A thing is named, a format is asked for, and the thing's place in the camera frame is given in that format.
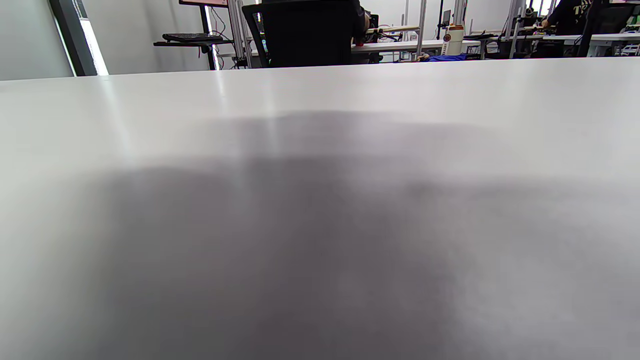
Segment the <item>computer monitor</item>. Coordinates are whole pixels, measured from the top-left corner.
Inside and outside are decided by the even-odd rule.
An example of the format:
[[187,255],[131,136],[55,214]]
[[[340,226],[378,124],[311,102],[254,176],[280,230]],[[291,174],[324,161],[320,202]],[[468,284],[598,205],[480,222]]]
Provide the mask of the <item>computer monitor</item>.
[[179,0],[182,5],[197,5],[197,6],[217,6],[219,8],[226,8],[229,5],[228,0]]
[[442,26],[449,26],[451,23],[451,10],[442,13]]

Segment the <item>white desk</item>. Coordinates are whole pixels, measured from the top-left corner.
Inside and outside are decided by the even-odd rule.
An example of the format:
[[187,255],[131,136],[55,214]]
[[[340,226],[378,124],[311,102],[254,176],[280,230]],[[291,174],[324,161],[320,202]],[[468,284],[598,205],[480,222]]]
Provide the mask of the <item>white desk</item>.
[[[442,40],[424,40],[422,41],[423,49],[440,49],[442,48]],[[479,41],[462,41],[462,51],[465,53],[468,47],[480,46]],[[384,53],[384,52],[396,52],[396,51],[413,51],[415,52],[418,47],[417,41],[401,41],[401,42],[379,42],[377,44],[364,44],[363,46],[352,46],[351,52],[358,53]],[[252,51],[252,56],[258,56],[257,51]],[[220,54],[220,56],[230,57],[235,54]]]
[[[545,36],[544,40],[565,40],[565,41],[576,41],[580,38],[580,35],[554,35],[554,36]],[[605,42],[605,41],[628,41],[628,42],[638,42],[640,41],[640,33],[626,33],[626,34],[593,34],[591,36],[591,41],[594,42]]]
[[[580,44],[580,35],[559,35],[559,36],[547,36],[544,40],[564,40],[565,45]],[[640,42],[640,33],[625,33],[625,34],[594,34],[591,36],[591,42],[589,43],[588,56],[602,56],[604,51],[616,45],[625,43],[637,44]]]
[[638,359],[636,69],[0,82],[0,359]]

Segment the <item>blue cloth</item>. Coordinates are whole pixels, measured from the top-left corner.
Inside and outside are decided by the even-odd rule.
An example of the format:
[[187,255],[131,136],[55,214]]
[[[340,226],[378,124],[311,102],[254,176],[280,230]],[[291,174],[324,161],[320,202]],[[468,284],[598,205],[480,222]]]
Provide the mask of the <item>blue cloth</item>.
[[438,62],[438,61],[465,61],[467,59],[467,54],[460,55],[438,55],[438,56],[430,56],[427,59],[427,62]]

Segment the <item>chair backrest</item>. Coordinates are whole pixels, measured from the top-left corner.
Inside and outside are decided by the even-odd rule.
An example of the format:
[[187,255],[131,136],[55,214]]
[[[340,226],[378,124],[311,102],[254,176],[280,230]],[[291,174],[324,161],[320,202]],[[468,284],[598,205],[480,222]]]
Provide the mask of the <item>chair backrest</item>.
[[596,18],[594,34],[616,34],[619,33],[626,25],[627,21],[636,11],[635,4],[608,4],[600,9]]
[[[243,6],[262,67],[348,65],[356,19],[348,0],[302,0]],[[255,14],[260,13],[266,49]]]

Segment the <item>window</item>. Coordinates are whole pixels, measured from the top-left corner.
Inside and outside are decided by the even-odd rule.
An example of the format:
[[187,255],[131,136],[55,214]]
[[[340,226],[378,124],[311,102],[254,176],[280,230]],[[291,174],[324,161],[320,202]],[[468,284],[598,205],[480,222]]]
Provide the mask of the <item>window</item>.
[[84,38],[86,39],[87,45],[89,45],[89,51],[91,51],[91,56],[93,57],[95,70],[100,76],[109,75],[109,71],[107,71],[107,65],[104,63],[104,59],[102,58],[102,53],[100,52],[100,47],[98,46],[98,40],[95,38],[95,33],[93,32],[91,22],[86,15],[86,10],[84,9],[82,0],[73,0],[73,4],[74,8],[76,9],[78,18],[80,19],[80,25],[82,25]]
[[532,0],[529,5],[534,11],[538,12],[539,17],[544,17],[549,14],[549,7],[552,0]]

